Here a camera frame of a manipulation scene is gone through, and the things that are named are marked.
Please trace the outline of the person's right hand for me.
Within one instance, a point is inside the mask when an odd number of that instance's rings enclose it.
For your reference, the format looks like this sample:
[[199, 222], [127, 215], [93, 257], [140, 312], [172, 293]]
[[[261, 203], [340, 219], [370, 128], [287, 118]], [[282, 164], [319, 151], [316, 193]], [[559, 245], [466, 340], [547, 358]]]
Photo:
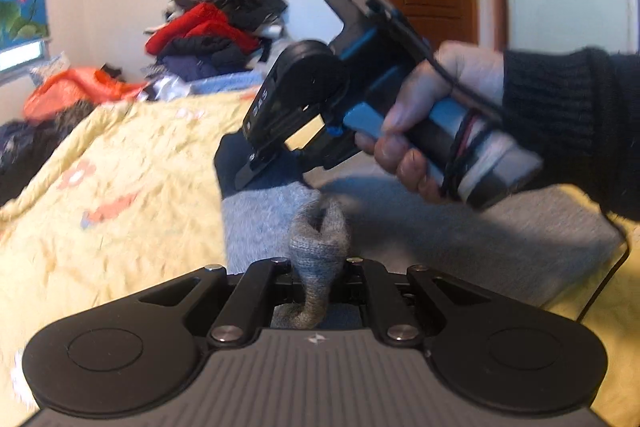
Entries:
[[[492, 103], [502, 102], [504, 66], [501, 53], [447, 41], [434, 57], [466, 87]], [[396, 102], [385, 117], [382, 135], [378, 139], [360, 132], [355, 135], [360, 150], [372, 156], [384, 171], [396, 176], [409, 192], [420, 195], [429, 204], [446, 204], [448, 200], [440, 195], [439, 185], [431, 176], [430, 163], [410, 145], [405, 132], [447, 96], [453, 96], [467, 106], [472, 104], [464, 94], [454, 91], [430, 63], [423, 62], [402, 83]]]

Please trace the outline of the black knit sleeve forearm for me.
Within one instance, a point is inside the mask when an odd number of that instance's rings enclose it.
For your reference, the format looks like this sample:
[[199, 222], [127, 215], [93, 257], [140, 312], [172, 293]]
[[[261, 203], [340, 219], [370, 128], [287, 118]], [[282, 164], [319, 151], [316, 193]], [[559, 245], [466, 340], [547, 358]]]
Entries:
[[504, 54], [503, 128], [544, 160], [533, 187], [573, 184], [639, 219], [639, 57], [596, 48]]

